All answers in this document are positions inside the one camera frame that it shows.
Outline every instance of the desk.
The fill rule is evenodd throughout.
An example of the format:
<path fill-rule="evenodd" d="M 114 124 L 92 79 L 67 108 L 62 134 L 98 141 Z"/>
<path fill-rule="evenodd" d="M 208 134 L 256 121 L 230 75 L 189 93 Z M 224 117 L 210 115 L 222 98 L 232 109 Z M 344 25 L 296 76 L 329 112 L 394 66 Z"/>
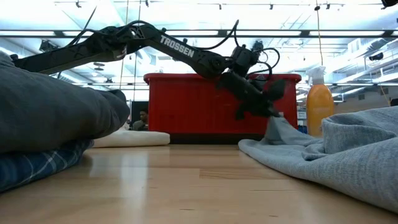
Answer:
<path fill-rule="evenodd" d="M 0 196 L 0 223 L 398 223 L 293 179 L 237 146 L 90 149 L 80 165 Z"/>

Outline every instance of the spray bottle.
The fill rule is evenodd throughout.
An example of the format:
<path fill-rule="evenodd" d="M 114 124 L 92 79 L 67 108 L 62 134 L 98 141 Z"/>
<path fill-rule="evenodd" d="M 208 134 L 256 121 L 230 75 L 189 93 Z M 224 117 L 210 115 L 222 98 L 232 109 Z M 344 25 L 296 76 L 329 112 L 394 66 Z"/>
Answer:
<path fill-rule="evenodd" d="M 334 102 L 330 90 L 324 85 L 325 67 L 315 67 L 307 71 L 309 85 L 307 96 L 307 128 L 311 136 L 322 136 L 322 119 L 333 115 Z"/>

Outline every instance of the dark gray blanket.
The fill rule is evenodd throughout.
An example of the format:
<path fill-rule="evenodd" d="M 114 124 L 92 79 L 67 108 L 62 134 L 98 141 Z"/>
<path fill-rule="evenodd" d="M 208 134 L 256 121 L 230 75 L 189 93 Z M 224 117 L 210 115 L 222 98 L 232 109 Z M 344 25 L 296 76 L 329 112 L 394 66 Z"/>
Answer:
<path fill-rule="evenodd" d="M 102 138 L 128 116 L 121 91 L 82 88 L 31 73 L 0 52 L 0 153 L 46 151 L 73 139 Z"/>

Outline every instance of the red plastic container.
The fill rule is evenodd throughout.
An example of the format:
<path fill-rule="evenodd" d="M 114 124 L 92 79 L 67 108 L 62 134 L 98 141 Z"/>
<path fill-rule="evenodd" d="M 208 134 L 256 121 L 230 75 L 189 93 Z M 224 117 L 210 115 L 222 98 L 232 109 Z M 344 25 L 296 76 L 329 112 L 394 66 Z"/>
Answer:
<path fill-rule="evenodd" d="M 297 128 L 296 74 L 275 74 L 285 79 L 285 95 L 275 102 L 287 121 Z M 170 134 L 264 134 L 267 118 L 245 113 L 236 121 L 239 101 L 228 90 L 217 90 L 214 80 L 197 74 L 150 73 L 144 76 L 149 84 L 149 130 Z"/>

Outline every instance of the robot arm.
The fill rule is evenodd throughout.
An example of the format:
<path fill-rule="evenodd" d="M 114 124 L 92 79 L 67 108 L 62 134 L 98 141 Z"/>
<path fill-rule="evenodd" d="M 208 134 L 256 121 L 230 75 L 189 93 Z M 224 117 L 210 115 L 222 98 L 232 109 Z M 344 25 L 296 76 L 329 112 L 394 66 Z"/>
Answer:
<path fill-rule="evenodd" d="M 153 47 L 191 66 L 203 78 L 219 77 L 218 86 L 227 88 L 243 102 L 237 118 L 242 119 L 244 111 L 258 116 L 279 115 L 272 105 L 275 97 L 270 98 L 269 93 L 245 79 L 250 67 L 257 63 L 259 54 L 246 49 L 244 45 L 237 46 L 232 56 L 223 57 L 209 50 L 192 47 L 185 40 L 180 41 L 167 35 L 165 29 L 158 30 L 143 21 L 90 31 L 93 34 L 82 43 L 74 44 L 83 32 L 66 47 L 21 59 L 14 56 L 13 62 L 15 66 L 30 72 L 50 75 L 90 62 L 122 60 L 143 47 Z"/>

